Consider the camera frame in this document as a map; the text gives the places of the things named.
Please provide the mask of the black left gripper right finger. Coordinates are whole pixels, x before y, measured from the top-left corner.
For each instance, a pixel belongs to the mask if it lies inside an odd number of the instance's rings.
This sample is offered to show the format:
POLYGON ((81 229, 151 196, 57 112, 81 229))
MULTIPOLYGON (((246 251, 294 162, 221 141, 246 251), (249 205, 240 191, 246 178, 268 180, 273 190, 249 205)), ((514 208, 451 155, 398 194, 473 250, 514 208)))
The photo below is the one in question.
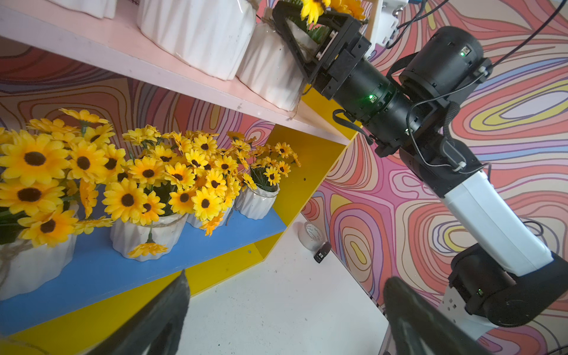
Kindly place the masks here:
POLYGON ((387 279, 383 296, 396 353, 488 353, 402 279, 387 279))

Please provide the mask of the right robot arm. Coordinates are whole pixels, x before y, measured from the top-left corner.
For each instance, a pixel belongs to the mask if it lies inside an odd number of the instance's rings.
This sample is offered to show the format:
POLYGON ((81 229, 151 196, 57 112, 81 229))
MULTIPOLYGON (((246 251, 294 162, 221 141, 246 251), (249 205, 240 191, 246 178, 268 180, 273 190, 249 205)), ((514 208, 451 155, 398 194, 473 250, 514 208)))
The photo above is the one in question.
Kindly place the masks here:
POLYGON ((535 319, 566 293, 567 262, 527 228, 449 130, 462 103, 493 71, 479 41, 445 26, 394 63, 394 79, 366 59, 371 43, 360 21, 328 6, 315 19, 327 34, 312 54, 303 54, 291 25, 306 11, 280 1, 272 19, 304 79, 337 103, 334 121, 375 144, 378 156, 398 154, 475 239, 452 260, 440 312, 472 340, 535 319))

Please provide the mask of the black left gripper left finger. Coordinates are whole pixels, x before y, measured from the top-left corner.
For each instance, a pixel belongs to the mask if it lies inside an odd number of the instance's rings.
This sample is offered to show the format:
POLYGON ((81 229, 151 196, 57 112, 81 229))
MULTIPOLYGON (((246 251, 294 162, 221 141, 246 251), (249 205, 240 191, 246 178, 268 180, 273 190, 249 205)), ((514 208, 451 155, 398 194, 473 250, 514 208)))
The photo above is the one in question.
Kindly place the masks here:
POLYGON ((189 309, 191 291, 181 272, 89 354, 176 354, 189 309))

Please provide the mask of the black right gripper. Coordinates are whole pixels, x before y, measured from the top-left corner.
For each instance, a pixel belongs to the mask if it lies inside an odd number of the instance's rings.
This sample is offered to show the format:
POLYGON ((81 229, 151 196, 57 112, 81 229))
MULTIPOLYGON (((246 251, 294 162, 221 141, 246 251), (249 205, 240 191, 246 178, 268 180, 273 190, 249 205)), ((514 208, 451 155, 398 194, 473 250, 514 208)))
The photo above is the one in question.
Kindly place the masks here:
POLYGON ((344 84, 355 66, 363 59, 371 43, 359 30, 361 23, 353 16, 328 11, 318 24, 329 29, 327 36, 310 53, 303 53, 288 22, 300 18, 302 7, 279 1, 272 10, 275 28, 281 35, 300 72, 308 84, 313 84, 318 93, 330 100, 344 84))

